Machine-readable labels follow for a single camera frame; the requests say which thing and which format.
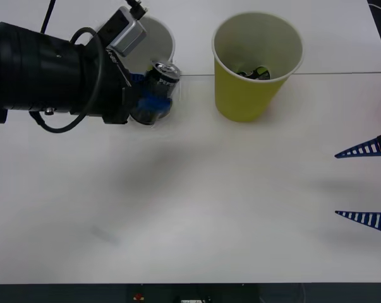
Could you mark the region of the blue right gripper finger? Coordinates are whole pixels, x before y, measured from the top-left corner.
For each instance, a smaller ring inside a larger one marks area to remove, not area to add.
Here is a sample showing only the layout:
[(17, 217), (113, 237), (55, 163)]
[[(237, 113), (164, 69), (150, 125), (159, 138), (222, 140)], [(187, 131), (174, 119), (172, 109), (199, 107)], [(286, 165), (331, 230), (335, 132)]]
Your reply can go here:
[(352, 146), (335, 155), (336, 158), (355, 158), (355, 157), (381, 157), (381, 135), (376, 138)]
[(381, 213), (379, 212), (335, 211), (334, 213), (350, 221), (381, 231)]

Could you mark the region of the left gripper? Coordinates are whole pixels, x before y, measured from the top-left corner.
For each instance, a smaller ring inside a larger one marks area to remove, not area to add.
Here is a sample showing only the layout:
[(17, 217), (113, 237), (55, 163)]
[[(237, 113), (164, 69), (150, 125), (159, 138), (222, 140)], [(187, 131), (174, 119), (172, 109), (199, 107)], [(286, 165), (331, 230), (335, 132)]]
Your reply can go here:
[[(86, 116), (100, 117), (106, 124), (126, 124), (133, 106), (133, 83), (142, 83), (144, 74), (129, 73), (112, 49), (104, 49), (104, 63), (100, 64), (99, 48), (87, 44), (83, 48), (83, 75), (85, 93), (82, 97), (82, 109)], [(170, 113), (172, 98), (157, 96), (146, 90), (136, 108), (160, 113)]]

